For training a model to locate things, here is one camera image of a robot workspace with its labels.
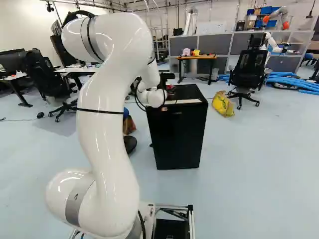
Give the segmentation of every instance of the computer monitor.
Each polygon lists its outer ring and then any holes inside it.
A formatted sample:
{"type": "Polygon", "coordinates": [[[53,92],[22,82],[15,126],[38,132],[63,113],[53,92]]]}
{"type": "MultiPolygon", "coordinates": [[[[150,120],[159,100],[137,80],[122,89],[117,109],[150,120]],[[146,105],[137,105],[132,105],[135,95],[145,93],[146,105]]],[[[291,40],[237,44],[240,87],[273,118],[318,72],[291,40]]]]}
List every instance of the computer monitor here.
{"type": "Polygon", "coordinates": [[[25,51],[24,48],[14,49],[14,50],[9,50],[9,51],[0,51],[0,55],[7,55],[7,54],[18,53],[18,52],[23,52],[23,51],[25,51]]]}
{"type": "Polygon", "coordinates": [[[0,55],[0,64],[3,66],[7,75],[16,73],[22,67],[25,52],[16,52],[0,55]]]}

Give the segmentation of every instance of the pink object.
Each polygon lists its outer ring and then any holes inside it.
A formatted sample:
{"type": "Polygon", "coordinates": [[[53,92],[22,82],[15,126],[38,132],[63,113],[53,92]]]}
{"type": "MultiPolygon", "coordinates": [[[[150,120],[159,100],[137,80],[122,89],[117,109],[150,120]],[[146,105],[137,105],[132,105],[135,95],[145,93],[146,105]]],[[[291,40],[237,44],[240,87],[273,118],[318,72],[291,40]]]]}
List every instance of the pink object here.
{"type": "Polygon", "coordinates": [[[183,54],[181,56],[190,56],[190,49],[189,48],[184,48],[183,54]]]}

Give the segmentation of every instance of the yellow object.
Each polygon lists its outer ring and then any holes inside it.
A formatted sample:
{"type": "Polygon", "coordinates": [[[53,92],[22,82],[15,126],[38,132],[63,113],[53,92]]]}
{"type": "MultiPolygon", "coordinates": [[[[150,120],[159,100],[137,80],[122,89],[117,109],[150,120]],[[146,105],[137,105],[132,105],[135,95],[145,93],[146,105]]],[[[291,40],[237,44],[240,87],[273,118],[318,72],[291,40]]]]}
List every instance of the yellow object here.
{"type": "Polygon", "coordinates": [[[225,91],[216,92],[211,105],[224,117],[235,115],[234,103],[225,95],[225,91]]]}
{"type": "Polygon", "coordinates": [[[195,49],[195,50],[193,51],[193,55],[194,55],[194,56],[199,56],[199,52],[200,52],[200,51],[199,51],[198,49],[195,49]]]}

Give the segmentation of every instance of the table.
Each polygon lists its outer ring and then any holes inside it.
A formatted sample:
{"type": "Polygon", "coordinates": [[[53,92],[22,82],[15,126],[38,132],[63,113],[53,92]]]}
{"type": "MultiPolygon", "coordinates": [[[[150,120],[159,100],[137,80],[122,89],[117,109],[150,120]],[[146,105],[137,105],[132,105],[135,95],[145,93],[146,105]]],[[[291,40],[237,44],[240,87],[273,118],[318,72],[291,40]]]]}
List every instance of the table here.
{"type": "Polygon", "coordinates": [[[86,67],[86,66],[82,66],[82,67],[66,67],[63,69],[59,69],[56,70],[55,72],[57,73],[70,73],[72,74],[72,77],[78,87],[78,89],[80,90],[82,88],[82,83],[79,79],[79,76],[81,74],[94,74],[95,72],[97,72],[99,70],[99,67],[86,67]]]}
{"type": "Polygon", "coordinates": [[[19,97],[21,100],[21,103],[19,103],[19,106],[24,106],[24,107],[32,107],[33,105],[29,104],[26,99],[23,97],[22,93],[19,90],[17,81],[21,78],[25,78],[28,75],[26,73],[18,72],[15,76],[8,76],[6,78],[0,78],[1,82],[7,83],[10,85],[10,87],[13,89],[15,94],[19,97]]]}
{"type": "Polygon", "coordinates": [[[184,78],[184,76],[181,75],[181,65],[182,65],[183,60],[195,60],[195,59],[196,60],[203,60],[203,59],[210,60],[208,84],[209,85],[211,84],[211,82],[212,82],[211,74],[212,74],[212,71],[213,71],[213,63],[214,63],[214,60],[217,59],[217,55],[216,54],[213,54],[213,55],[199,55],[199,56],[177,56],[176,59],[179,62],[179,65],[178,65],[178,71],[179,71],[178,83],[182,82],[183,78],[184,78]]]}

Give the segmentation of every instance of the black cabinet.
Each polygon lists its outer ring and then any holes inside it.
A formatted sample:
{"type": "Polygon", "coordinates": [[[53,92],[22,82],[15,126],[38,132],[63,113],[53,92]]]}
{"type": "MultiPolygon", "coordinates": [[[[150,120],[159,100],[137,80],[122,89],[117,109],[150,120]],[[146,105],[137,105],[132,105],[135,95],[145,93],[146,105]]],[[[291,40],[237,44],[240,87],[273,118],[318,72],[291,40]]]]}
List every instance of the black cabinet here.
{"type": "Polygon", "coordinates": [[[198,168],[208,102],[197,85],[177,85],[160,108],[147,107],[157,169],[198,168]]]}

